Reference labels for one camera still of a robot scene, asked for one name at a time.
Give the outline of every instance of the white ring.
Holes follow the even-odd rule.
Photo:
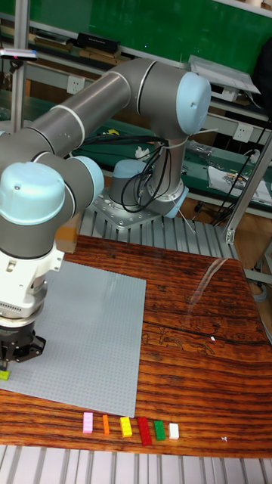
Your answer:
[[[139,111],[139,103],[140,103],[140,96],[141,96],[141,92],[143,90],[143,87],[144,87],[144,81],[146,80],[149,72],[150,72],[150,69],[151,67],[153,67],[153,65],[156,64],[156,60],[154,62],[152,62],[149,67],[147,68],[146,72],[144,73],[143,77],[142,77],[142,80],[141,80],[141,83],[140,83],[140,86],[139,86],[139,91],[138,91],[138,96],[137,96],[137,103],[136,103],[136,107],[137,107],[137,112],[138,114],[141,114],[140,111]]]
[[[40,153],[34,160],[33,160],[33,163],[37,163],[38,159],[39,158],[42,158],[44,156],[44,154],[52,154],[50,153],[50,151],[42,151],[42,153]]]
[[[72,211],[72,215],[70,216],[70,218],[72,218],[75,215],[75,211],[76,211],[75,197],[73,195],[73,192],[72,192],[71,188],[67,185],[67,183],[65,182],[65,180],[64,180],[64,184],[65,184],[66,190],[69,192],[69,195],[71,196],[71,200],[72,200],[72,203],[73,203],[73,211]]]
[[[74,116],[74,118],[76,119],[76,121],[78,122],[81,130],[82,130],[82,140],[81,140],[81,143],[79,144],[79,146],[81,146],[81,144],[84,142],[85,140],[85,127],[83,125],[83,122],[81,121],[80,117],[78,114],[75,113],[75,111],[73,111],[73,109],[71,109],[70,107],[68,106],[63,106],[62,104],[58,104],[57,106],[53,106],[50,111],[52,111],[52,109],[57,109],[57,108],[60,108],[60,109],[65,109],[66,111],[68,111],[70,114],[72,114]]]

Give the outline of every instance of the lego baseplate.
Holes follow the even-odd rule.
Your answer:
[[[146,281],[70,262],[47,280],[45,350],[0,388],[134,417]]]

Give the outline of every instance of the metal grating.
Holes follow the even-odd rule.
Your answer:
[[[157,217],[119,230],[91,206],[85,211],[80,234],[203,256],[238,259],[235,247],[224,240],[222,227],[192,221],[188,221],[188,224],[195,234],[180,217]]]
[[[271,459],[0,445],[1,484],[268,484]]]

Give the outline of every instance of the red lego brick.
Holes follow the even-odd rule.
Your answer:
[[[146,417],[138,417],[138,427],[140,430],[142,445],[152,445],[151,435]]]

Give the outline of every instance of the wall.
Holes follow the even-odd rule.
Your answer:
[[[0,0],[14,14],[15,0]],[[212,0],[32,0],[31,19],[120,40],[162,57],[190,54],[251,73],[272,19]]]

